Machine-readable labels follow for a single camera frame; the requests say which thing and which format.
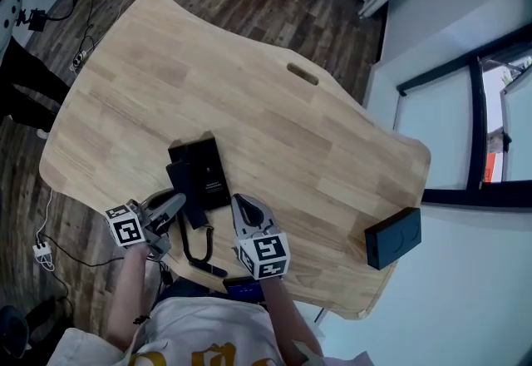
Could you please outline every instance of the black pants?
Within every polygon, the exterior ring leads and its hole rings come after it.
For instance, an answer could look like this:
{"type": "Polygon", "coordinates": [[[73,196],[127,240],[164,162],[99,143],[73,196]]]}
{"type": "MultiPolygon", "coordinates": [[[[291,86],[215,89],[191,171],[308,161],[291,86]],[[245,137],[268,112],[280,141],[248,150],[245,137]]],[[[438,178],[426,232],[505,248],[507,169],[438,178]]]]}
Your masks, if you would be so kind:
{"type": "Polygon", "coordinates": [[[0,114],[11,115],[15,122],[49,132],[56,114],[20,92],[13,84],[40,92],[59,104],[64,102],[68,93],[65,82],[12,37],[0,66],[0,114]]]}
{"type": "MultiPolygon", "coordinates": [[[[56,300],[52,297],[47,301],[40,303],[26,315],[26,324],[30,335],[29,344],[32,349],[27,349],[21,359],[15,359],[4,349],[0,348],[0,364],[2,366],[45,366],[48,363],[48,360],[52,356],[65,331],[68,328],[74,327],[71,314],[67,315],[64,313],[61,315],[53,325],[52,330],[44,337],[44,339],[36,342],[32,339],[32,334],[36,328],[48,322],[50,317],[52,317],[52,314],[56,311],[58,301],[59,299],[56,300]]],[[[15,327],[4,328],[3,326],[0,329],[0,332],[3,334],[9,335],[11,338],[21,337],[20,334],[17,334],[15,327]]]]}

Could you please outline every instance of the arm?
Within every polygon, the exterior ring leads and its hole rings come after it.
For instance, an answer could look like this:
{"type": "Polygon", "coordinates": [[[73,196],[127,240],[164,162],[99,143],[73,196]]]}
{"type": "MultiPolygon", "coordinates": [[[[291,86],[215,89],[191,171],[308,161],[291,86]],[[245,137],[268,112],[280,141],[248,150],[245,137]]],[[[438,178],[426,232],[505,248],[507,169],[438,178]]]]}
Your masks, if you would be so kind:
{"type": "Polygon", "coordinates": [[[315,354],[323,356],[319,342],[296,309],[281,279],[260,280],[279,351],[288,366],[307,361],[293,341],[305,343],[315,354]]]}
{"type": "Polygon", "coordinates": [[[130,346],[139,327],[133,324],[135,319],[149,313],[144,297],[144,275],[149,253],[150,248],[145,243],[133,245],[127,250],[113,294],[106,340],[122,351],[130,346]]]}

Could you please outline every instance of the window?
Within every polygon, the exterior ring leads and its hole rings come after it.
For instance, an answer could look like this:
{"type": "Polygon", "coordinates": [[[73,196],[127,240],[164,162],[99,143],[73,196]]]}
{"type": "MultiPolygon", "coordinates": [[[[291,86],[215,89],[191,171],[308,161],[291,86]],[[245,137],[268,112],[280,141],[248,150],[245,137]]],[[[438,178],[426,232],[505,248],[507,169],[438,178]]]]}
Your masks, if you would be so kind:
{"type": "MultiPolygon", "coordinates": [[[[464,183],[427,188],[423,203],[532,207],[532,24],[404,82],[397,90],[401,97],[415,96],[420,89],[448,84],[460,74],[470,83],[470,147],[459,146],[470,155],[466,172],[458,170],[464,183]]],[[[453,172],[457,170],[447,171],[449,176],[453,172]]]]}

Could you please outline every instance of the wooden table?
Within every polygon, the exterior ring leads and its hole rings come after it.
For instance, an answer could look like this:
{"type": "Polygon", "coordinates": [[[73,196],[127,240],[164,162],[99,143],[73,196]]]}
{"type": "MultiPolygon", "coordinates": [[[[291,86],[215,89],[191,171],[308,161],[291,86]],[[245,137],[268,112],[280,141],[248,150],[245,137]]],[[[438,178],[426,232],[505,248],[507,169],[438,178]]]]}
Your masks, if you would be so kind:
{"type": "MultiPolygon", "coordinates": [[[[376,126],[329,73],[295,52],[214,27],[172,0],[137,0],[76,79],[40,172],[53,190],[102,213],[171,187],[168,146],[204,131],[216,136],[231,192],[269,205],[288,233],[293,297],[348,319],[366,316],[395,265],[366,264],[363,231],[419,205],[430,155],[376,126]]],[[[231,250],[230,208],[209,220],[212,264],[246,275],[231,250]]],[[[220,279],[189,267],[173,227],[170,268],[223,290],[220,279]]],[[[204,232],[189,228],[189,238],[202,256],[204,232]]]]}

